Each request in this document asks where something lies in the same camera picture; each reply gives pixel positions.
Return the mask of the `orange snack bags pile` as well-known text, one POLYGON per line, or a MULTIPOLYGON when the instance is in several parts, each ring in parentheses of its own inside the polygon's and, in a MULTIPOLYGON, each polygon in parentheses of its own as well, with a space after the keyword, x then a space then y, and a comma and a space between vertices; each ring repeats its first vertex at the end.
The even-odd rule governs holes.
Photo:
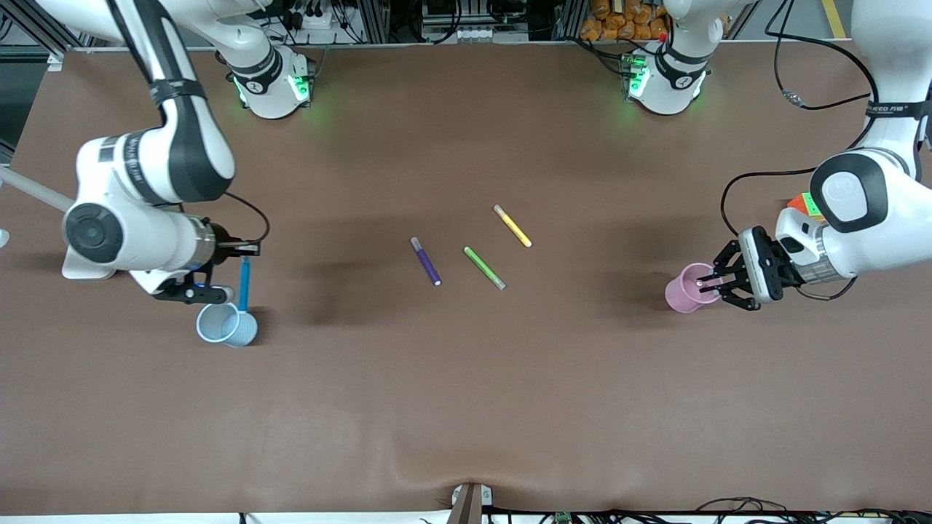
POLYGON ((586 7, 583 41, 665 39, 672 23, 661 0, 587 0, 586 7))

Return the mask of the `pink plastic cup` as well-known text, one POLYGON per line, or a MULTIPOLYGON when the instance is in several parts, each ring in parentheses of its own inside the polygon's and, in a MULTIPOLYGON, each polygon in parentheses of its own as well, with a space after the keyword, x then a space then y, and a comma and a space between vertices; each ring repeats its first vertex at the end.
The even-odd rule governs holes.
POLYGON ((695 287, 696 279, 714 279, 710 275, 713 266, 705 263, 693 263, 685 266, 676 278, 667 283, 665 299, 667 305, 679 313, 692 313, 719 301, 719 296, 703 294, 695 287))

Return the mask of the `yellow marker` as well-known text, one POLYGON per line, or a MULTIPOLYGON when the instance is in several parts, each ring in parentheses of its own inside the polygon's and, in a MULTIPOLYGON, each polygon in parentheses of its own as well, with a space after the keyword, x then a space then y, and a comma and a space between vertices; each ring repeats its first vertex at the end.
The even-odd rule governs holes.
POLYGON ((518 241, 525 248, 530 248, 533 246, 533 242, 529 238, 529 236, 527 236, 526 233, 523 232, 523 230, 520 228, 520 226, 517 225, 515 221, 513 221, 513 219, 508 215, 508 213, 502 208, 502 206, 494 205, 493 211, 494 213, 496 213, 496 215, 499 216, 499 219, 502 220, 502 222, 504 223, 504 226, 506 226, 506 228, 509 229, 510 232, 512 232, 513 235, 516 236, 516 239, 518 239, 518 241))

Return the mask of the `green marker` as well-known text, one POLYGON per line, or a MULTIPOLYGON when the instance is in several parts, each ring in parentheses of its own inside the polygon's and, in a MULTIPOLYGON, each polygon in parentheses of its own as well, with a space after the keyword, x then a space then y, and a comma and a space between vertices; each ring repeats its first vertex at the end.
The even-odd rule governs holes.
POLYGON ((467 256, 470 262, 472 262, 473 265, 475 265, 476 268, 479 269, 483 275, 485 275, 485 278, 489 279, 489 281, 496 286, 496 288, 499 290, 504 290, 507 287, 506 283, 502 281, 502 278, 500 278, 498 274, 493 271, 489 265, 487 265, 487 262, 485 262, 485 260, 482 259, 473 248, 470 248, 470 246, 464 246, 463 253, 467 256))

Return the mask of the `light blue plastic cup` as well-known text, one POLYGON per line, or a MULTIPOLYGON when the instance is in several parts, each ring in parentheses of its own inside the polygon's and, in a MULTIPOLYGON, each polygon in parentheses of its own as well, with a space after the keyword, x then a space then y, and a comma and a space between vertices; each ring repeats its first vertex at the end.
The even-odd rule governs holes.
POLYGON ((197 315, 196 331, 205 342, 244 348, 258 335, 258 322, 234 303, 209 304, 197 315))

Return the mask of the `colourful puzzle cube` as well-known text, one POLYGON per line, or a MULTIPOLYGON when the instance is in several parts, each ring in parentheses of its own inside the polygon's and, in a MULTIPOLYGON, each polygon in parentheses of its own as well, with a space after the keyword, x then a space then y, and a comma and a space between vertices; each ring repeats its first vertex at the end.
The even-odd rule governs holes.
POLYGON ((823 213, 820 211, 819 206, 816 205, 816 201, 813 199, 809 192, 803 192, 795 198, 790 199, 785 204, 785 207, 796 209, 801 213, 805 213, 806 216, 812 218, 815 221, 822 223, 826 222, 823 213))

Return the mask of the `white lamp stand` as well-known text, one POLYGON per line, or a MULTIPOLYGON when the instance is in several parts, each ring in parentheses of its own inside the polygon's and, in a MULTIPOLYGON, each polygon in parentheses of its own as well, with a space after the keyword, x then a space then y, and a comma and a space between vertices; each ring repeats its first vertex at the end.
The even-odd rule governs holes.
MULTIPOLYGON (((74 200, 69 198, 69 196, 64 196, 55 190, 47 188, 42 185, 42 183, 19 175, 19 173, 14 172, 14 170, 7 168, 3 164, 0 164, 0 181, 5 186, 17 189, 21 193, 40 200, 44 205, 49 205, 62 213, 69 212, 74 206, 74 200)), ((61 275, 63 275, 64 278, 70 279, 71 281, 104 281, 105 279, 112 278, 115 274, 117 274, 116 269, 110 269, 106 268, 106 266, 95 264, 89 259, 83 258, 83 256, 72 247, 67 248, 66 259, 64 259, 63 266, 61 266, 61 275)))

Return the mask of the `metal table edge clamp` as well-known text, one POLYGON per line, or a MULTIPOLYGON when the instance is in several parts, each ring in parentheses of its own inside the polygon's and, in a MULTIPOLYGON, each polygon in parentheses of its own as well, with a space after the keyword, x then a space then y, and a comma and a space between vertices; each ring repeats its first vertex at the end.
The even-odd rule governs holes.
POLYGON ((493 490, 489 485, 463 483, 451 497, 453 507, 446 524, 485 524, 483 511, 493 507, 493 490))

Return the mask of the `purple marker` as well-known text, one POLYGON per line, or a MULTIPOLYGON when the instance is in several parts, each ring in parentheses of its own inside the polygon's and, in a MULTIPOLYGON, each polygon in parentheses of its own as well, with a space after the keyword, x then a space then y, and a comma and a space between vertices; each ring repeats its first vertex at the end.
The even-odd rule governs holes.
POLYGON ((440 275, 437 269, 433 265, 432 260, 430 260, 428 253, 423 248, 422 243, 419 241, 419 238, 417 237, 410 238, 410 243, 412 245, 414 252, 416 253, 417 259, 419 259, 419 262, 422 265, 422 268, 424 269, 424 271, 426 272, 426 275, 428 275, 428 278, 430 279, 430 282, 432 283, 432 285, 436 287, 439 287, 440 285, 442 285, 442 279, 440 278, 440 275))

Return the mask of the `white power strip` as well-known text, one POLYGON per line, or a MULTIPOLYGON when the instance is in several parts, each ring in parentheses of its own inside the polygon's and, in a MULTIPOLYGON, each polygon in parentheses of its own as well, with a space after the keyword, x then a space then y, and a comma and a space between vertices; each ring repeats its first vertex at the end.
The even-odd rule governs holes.
POLYGON ((306 31, 342 31, 343 25, 346 25, 347 29, 352 28, 356 33, 362 33, 364 29, 360 11, 351 6, 337 11, 325 6, 322 7, 320 16, 316 16, 314 10, 310 14, 304 10, 296 11, 296 14, 302 16, 301 29, 306 31))

